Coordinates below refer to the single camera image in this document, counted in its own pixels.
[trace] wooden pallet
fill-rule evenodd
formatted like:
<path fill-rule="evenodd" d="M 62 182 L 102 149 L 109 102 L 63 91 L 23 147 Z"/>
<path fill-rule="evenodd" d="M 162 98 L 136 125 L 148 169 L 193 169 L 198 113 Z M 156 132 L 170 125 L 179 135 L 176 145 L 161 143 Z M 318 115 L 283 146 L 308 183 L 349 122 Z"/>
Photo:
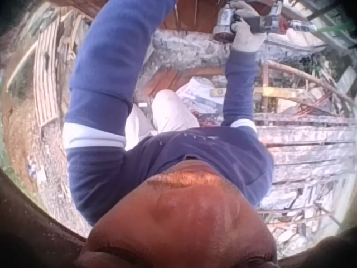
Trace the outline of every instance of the wooden pallet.
<path fill-rule="evenodd" d="M 40 127 L 59 117 L 56 82 L 56 39 L 60 17 L 38 37 L 33 74 L 37 123 Z"/>

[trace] metal rod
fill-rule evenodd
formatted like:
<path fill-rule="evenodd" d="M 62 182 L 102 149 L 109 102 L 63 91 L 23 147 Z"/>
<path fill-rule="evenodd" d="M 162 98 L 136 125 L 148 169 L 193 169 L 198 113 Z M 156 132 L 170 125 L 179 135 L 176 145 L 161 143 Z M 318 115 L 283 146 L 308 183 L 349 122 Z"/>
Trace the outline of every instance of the metal rod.
<path fill-rule="evenodd" d="M 325 212 L 325 213 L 330 213 L 327 209 L 323 208 L 322 206 L 320 206 L 319 204 L 315 203 L 315 206 L 317 206 L 321 211 Z M 340 223 L 333 215 L 329 215 L 330 219 L 332 219 L 332 221 L 334 223 L 336 223 L 340 228 L 342 228 L 342 223 Z"/>
<path fill-rule="evenodd" d="M 175 18 L 176 18 L 176 25 L 177 25 L 178 29 L 180 29 L 181 24 L 180 24 L 180 17 L 179 17 L 179 11 L 177 9 L 177 5 L 175 5 Z"/>
<path fill-rule="evenodd" d="M 197 22 L 197 13 L 198 13 L 198 10 L 199 10 L 199 0 L 196 0 L 196 3 L 195 3 L 195 17 L 194 17 L 194 24 L 196 25 L 196 22 Z"/>
<path fill-rule="evenodd" d="M 354 101 L 348 97 L 346 94 L 339 92 L 336 88 L 334 88 L 332 85 L 327 84 L 326 82 L 320 80 L 319 78 L 316 78 L 310 74 L 304 73 L 303 71 L 297 70 L 293 67 L 284 65 L 284 64 L 280 64 L 280 63 L 276 63 L 274 61 L 266 61 L 266 63 L 269 65 L 269 68 L 271 69 L 275 69 L 275 70 L 281 70 L 281 71 L 285 71 L 287 73 L 291 73 L 294 75 L 297 75 L 299 77 L 308 79 L 309 81 L 314 82 L 315 84 L 327 89 L 328 91 L 336 94 L 341 100 L 344 100 L 346 102 L 348 102 L 349 104 L 351 104 L 352 106 L 355 106 Z"/>
<path fill-rule="evenodd" d="M 331 116 L 335 116 L 335 117 L 337 116 L 337 115 L 335 115 L 335 114 L 333 114 L 333 113 L 331 113 L 331 112 L 329 112 L 329 111 L 327 111 L 327 110 L 325 110 L 325 109 L 322 109 L 322 108 L 320 108 L 320 107 L 317 107 L 317 106 L 315 106 L 315 105 L 313 105 L 313 104 L 311 104 L 311 103 L 304 102 L 303 100 L 299 100 L 299 99 L 297 99 L 297 98 L 282 98 L 282 99 L 286 99 L 287 101 L 296 102 L 296 103 L 299 103 L 299 104 L 302 104 L 302 105 L 311 107 L 311 108 L 313 108 L 313 109 L 322 111 L 322 112 L 324 112 L 324 113 L 326 113 L 326 114 L 329 114 L 329 115 L 331 115 Z"/>
<path fill-rule="evenodd" d="M 321 15 L 330 12 L 331 10 L 335 9 L 340 3 L 339 2 L 334 2 L 318 11 L 316 11 L 315 13 L 307 16 L 307 20 L 308 21 L 312 21 L 314 18 L 320 17 Z"/>

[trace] white cuff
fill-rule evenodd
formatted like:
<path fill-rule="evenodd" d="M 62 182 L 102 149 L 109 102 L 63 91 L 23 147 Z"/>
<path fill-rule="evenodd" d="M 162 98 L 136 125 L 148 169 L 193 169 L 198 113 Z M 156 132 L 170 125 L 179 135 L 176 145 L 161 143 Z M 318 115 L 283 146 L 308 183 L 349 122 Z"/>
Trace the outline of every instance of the white cuff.
<path fill-rule="evenodd" d="M 96 130 L 74 123 L 63 126 L 63 146 L 65 149 L 80 147 L 118 147 L 125 148 L 124 136 Z"/>
<path fill-rule="evenodd" d="M 254 129 L 254 131 L 256 133 L 258 133 L 257 132 L 257 127 L 255 126 L 255 123 L 252 120 L 249 120 L 249 119 L 239 119 L 237 121 L 234 121 L 230 126 L 231 127 L 247 126 L 247 127 L 251 127 L 252 129 Z"/>

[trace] eye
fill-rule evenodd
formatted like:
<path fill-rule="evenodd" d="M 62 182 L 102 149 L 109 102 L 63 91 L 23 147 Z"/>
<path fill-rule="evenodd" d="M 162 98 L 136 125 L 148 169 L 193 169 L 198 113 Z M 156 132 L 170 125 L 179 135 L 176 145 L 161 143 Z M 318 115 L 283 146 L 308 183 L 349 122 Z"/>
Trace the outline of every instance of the eye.
<path fill-rule="evenodd" d="M 129 263 L 132 267 L 135 268 L 152 268 L 152 265 L 148 264 L 146 261 L 144 261 L 142 258 L 138 257 L 134 253 L 123 250 L 121 248 L 117 247 L 103 247 L 97 250 L 97 252 L 103 252 L 110 254 L 112 256 L 118 257 L 121 260 L 126 261 Z"/>

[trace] white pants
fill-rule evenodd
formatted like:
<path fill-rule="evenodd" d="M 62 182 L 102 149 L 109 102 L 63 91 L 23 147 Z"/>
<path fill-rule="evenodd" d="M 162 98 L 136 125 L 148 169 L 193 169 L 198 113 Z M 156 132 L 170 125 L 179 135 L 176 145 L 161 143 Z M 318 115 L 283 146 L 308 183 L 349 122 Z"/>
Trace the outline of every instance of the white pants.
<path fill-rule="evenodd" d="M 161 90 L 156 94 L 152 102 L 152 113 L 154 126 L 139 107 L 133 105 L 125 125 L 126 150 L 135 147 L 147 136 L 199 127 L 197 118 L 185 106 L 180 97 L 169 89 Z"/>

